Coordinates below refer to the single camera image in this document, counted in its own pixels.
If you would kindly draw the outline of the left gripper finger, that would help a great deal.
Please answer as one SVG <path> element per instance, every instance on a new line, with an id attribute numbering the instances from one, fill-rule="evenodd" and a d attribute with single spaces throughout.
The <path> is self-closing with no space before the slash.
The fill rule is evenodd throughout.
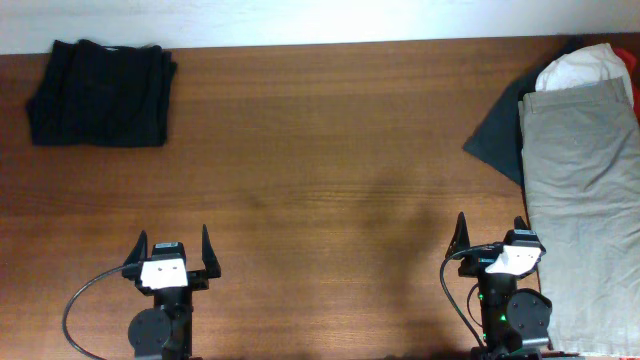
<path id="1" fill-rule="evenodd" d="M 208 278 L 220 278 L 221 277 L 221 267 L 217 256 L 213 250 L 211 245 L 208 228 L 206 225 L 202 226 L 202 242 L 201 242 L 201 254 L 202 254 L 202 262 L 205 266 L 205 271 L 207 273 Z"/>
<path id="2" fill-rule="evenodd" d="M 144 261 L 148 253 L 148 238 L 144 230 L 141 231 L 138 240 L 127 256 L 124 265 L 131 265 Z"/>

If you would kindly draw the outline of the khaki grey trousers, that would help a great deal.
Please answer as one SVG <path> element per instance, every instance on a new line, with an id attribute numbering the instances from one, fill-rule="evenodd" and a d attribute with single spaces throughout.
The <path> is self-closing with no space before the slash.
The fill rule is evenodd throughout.
<path id="1" fill-rule="evenodd" d="M 518 104 L 527 214 L 546 253 L 552 347 L 639 354 L 639 124 L 619 79 Z"/>

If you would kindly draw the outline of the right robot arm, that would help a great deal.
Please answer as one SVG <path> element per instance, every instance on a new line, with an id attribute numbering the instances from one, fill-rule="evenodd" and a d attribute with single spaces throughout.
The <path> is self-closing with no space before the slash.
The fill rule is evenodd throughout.
<path id="1" fill-rule="evenodd" d="M 518 282 L 537 270 L 546 249 L 538 235 L 521 217 L 500 242 L 473 246 L 466 218 L 459 213 L 451 242 L 439 270 L 440 283 L 450 304 L 470 330 L 478 345 L 471 349 L 473 360 L 540 359 L 541 349 L 550 344 L 548 326 L 552 302 L 540 292 L 520 288 Z M 480 319 L 475 330 L 473 317 L 464 315 L 448 290 L 445 268 L 458 261 L 458 275 L 473 278 L 470 290 L 478 297 Z"/>

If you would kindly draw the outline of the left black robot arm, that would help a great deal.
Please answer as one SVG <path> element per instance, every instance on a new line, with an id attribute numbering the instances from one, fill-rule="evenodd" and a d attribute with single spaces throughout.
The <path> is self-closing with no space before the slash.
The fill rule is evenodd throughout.
<path id="1" fill-rule="evenodd" d="M 209 281 L 221 276 L 206 226 L 202 227 L 201 255 L 204 267 L 189 271 L 182 243 L 149 247 L 147 234 L 139 235 L 122 269 L 123 278 L 153 298 L 153 306 L 139 312 L 128 328 L 136 359 L 184 360 L 192 356 L 193 294 L 207 290 Z"/>

